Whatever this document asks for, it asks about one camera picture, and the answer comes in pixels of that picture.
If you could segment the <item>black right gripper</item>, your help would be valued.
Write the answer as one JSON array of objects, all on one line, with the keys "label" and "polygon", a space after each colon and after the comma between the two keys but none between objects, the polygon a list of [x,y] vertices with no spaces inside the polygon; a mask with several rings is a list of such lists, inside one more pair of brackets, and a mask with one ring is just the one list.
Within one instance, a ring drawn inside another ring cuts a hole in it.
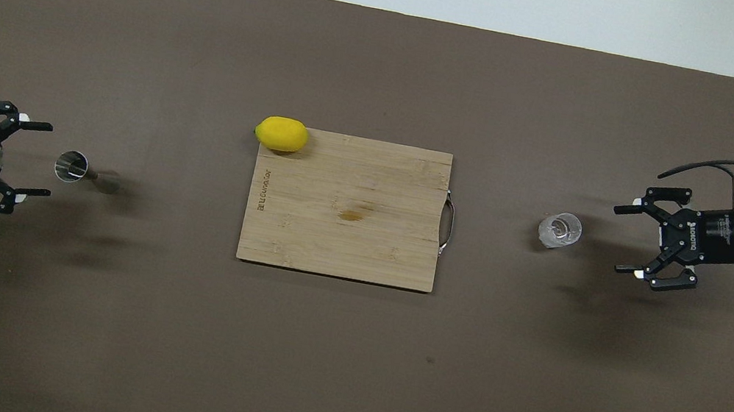
[{"label": "black right gripper", "polygon": [[[672,202],[685,207],[693,192],[687,188],[647,188],[645,195],[631,205],[614,207],[616,215],[645,214],[664,223],[660,228],[660,248],[653,260],[643,266],[616,265],[615,272],[631,274],[647,283],[652,291],[679,291],[697,285],[696,264],[734,264],[734,210],[698,211],[681,209],[668,213],[657,202]],[[681,267],[672,277],[662,277],[667,267]]]}]

